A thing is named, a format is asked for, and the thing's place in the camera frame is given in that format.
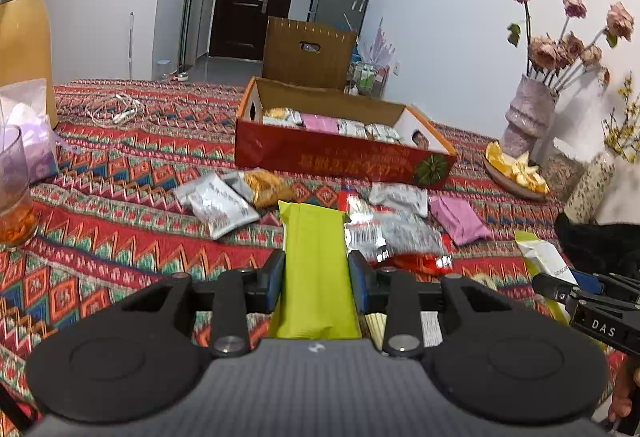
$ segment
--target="fruit plate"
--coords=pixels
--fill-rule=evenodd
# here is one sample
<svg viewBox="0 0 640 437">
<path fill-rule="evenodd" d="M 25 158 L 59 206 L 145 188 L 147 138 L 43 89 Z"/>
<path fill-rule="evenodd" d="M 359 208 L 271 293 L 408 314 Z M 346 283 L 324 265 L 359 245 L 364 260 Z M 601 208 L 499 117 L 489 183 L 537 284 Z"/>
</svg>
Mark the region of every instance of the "fruit plate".
<svg viewBox="0 0 640 437">
<path fill-rule="evenodd" d="M 546 194 L 533 192 L 528 188 L 523 188 L 517 182 L 512 181 L 498 172 L 497 169 L 491 166 L 491 163 L 486 157 L 483 157 L 482 159 L 484 160 L 484 168 L 486 169 L 486 172 L 489 173 L 489 176 L 496 184 L 499 184 L 502 188 L 510 192 L 510 194 L 516 195 L 516 197 L 526 198 L 527 200 L 538 200 L 540 202 L 546 200 Z"/>
</svg>

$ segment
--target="drinking glass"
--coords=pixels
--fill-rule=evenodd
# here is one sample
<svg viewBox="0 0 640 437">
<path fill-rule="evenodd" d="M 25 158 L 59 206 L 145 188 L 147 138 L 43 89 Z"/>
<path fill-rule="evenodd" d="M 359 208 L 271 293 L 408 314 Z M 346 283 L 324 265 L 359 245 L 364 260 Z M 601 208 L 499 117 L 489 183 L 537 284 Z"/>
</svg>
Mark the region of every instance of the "drinking glass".
<svg viewBox="0 0 640 437">
<path fill-rule="evenodd" d="M 0 149 L 0 251 L 12 251 L 36 229 L 20 128 L 6 126 L 0 131 Z"/>
</svg>

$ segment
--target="patterned tablecloth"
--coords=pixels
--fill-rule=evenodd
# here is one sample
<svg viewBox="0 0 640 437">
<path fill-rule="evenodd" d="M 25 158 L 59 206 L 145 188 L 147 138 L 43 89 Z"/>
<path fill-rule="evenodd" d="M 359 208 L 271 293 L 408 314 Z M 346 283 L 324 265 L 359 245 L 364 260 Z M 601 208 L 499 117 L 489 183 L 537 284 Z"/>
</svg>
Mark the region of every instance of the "patterned tablecloth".
<svg viewBox="0 0 640 437">
<path fill-rule="evenodd" d="M 144 117 L 121 128 L 95 126 L 87 105 L 116 92 L 139 99 Z M 31 400 L 24 360 L 47 335 L 163 275 L 185 271 L 194 279 L 215 279 L 226 269 L 261 266 L 271 248 L 282 246 L 276 211 L 263 211 L 258 223 L 213 242 L 171 192 L 203 173 L 235 168 L 234 118 L 241 96 L 242 88 L 212 84 L 76 81 L 57 87 L 57 130 L 82 153 L 62 150 L 60 175 L 33 187 L 36 237 L 21 250 L 0 253 L 0 379 L 12 392 Z M 482 167 L 489 138 L 438 127 L 460 154 L 443 193 L 468 199 L 493 234 L 493 240 L 455 250 L 457 272 L 546 313 L 530 287 L 513 230 L 557 243 L 553 221 L 561 205 L 507 194 Z M 362 181 L 284 176 L 300 202 L 334 208 L 344 182 L 365 197 L 369 193 Z M 263 335 L 267 323 L 253 317 L 252 337 Z M 193 337 L 208 343 L 207 315 L 198 316 Z M 608 353 L 612 373 L 620 358 Z M 2 416 L 0 437 L 12 434 Z"/>
</svg>

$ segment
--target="red cardboard box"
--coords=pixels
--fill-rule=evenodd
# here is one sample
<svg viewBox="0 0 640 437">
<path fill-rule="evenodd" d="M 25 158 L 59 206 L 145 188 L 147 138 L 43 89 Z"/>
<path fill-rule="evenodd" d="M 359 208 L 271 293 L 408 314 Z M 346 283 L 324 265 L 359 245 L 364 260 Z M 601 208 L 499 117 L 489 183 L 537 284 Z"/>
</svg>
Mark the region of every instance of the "red cardboard box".
<svg viewBox="0 0 640 437">
<path fill-rule="evenodd" d="M 386 124 L 411 146 L 262 124 L 263 111 L 270 108 Z M 416 133 L 428 139 L 428 149 L 412 141 Z M 404 104 L 253 78 L 238 109 L 237 166 L 438 189 L 457 156 L 426 117 Z"/>
</svg>

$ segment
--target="human hand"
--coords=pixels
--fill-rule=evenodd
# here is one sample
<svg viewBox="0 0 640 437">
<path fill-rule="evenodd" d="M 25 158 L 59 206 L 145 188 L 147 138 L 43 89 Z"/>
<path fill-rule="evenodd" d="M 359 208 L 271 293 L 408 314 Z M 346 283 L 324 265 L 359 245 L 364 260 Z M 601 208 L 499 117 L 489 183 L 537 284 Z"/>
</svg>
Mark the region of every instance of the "human hand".
<svg viewBox="0 0 640 437">
<path fill-rule="evenodd" d="M 640 368 L 635 359 L 625 357 L 613 387 L 609 420 L 614 422 L 618 417 L 625 418 L 631 413 L 631 394 L 640 386 Z"/>
</svg>

